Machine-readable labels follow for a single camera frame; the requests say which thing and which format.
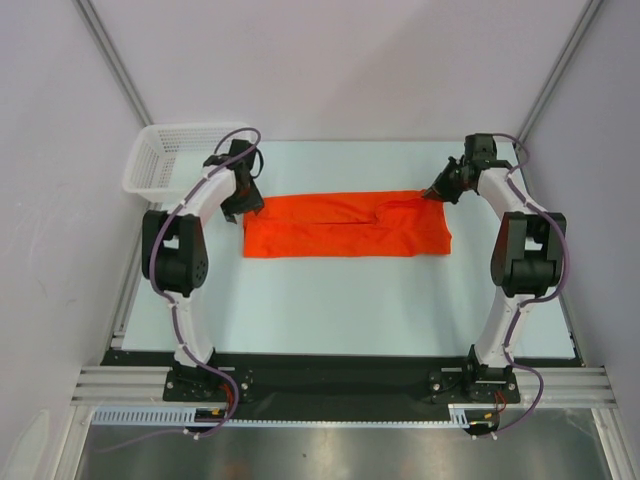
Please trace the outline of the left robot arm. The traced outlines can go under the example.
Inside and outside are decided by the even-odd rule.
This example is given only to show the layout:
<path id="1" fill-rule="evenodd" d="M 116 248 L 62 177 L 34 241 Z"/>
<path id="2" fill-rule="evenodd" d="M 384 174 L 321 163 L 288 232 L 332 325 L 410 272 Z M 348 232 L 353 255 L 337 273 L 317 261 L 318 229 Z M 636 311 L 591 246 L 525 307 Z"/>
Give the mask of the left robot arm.
<path id="1" fill-rule="evenodd" d="M 220 212 L 235 224 L 240 216 L 258 213 L 264 199 L 252 173 L 264 165 L 257 141 L 235 138 L 223 153 L 214 148 L 203 163 L 201 178 L 170 210 L 149 210 L 142 220 L 142 273 L 169 308 L 177 341 L 163 399 L 165 401 L 237 400 L 237 384 L 213 364 L 215 347 L 195 293 L 208 275 L 205 226 Z"/>

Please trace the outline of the orange t shirt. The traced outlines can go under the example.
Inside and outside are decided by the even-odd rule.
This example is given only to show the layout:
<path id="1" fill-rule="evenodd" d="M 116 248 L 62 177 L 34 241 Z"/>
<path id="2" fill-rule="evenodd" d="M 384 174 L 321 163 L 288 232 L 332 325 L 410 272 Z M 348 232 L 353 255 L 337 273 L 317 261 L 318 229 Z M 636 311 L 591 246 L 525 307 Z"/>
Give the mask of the orange t shirt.
<path id="1" fill-rule="evenodd" d="M 269 197 L 244 216 L 246 258 L 415 257 L 452 252 L 444 206 L 420 190 Z"/>

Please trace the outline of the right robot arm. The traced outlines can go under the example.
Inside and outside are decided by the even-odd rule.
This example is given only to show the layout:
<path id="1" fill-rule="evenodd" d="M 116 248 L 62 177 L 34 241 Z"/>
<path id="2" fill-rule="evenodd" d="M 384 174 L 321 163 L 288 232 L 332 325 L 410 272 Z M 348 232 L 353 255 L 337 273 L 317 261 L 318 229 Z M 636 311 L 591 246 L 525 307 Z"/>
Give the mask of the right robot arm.
<path id="1" fill-rule="evenodd" d="M 536 304 L 563 289 L 569 269 L 566 218 L 545 210 L 516 184 L 517 169 L 498 157 L 495 136 L 466 136 L 464 153 L 451 157 L 425 198 L 455 204 L 463 193 L 483 198 L 500 220 L 490 260 L 496 287 L 485 327 L 457 371 L 429 375 L 434 403 L 491 403 L 519 399 L 513 348 Z"/>

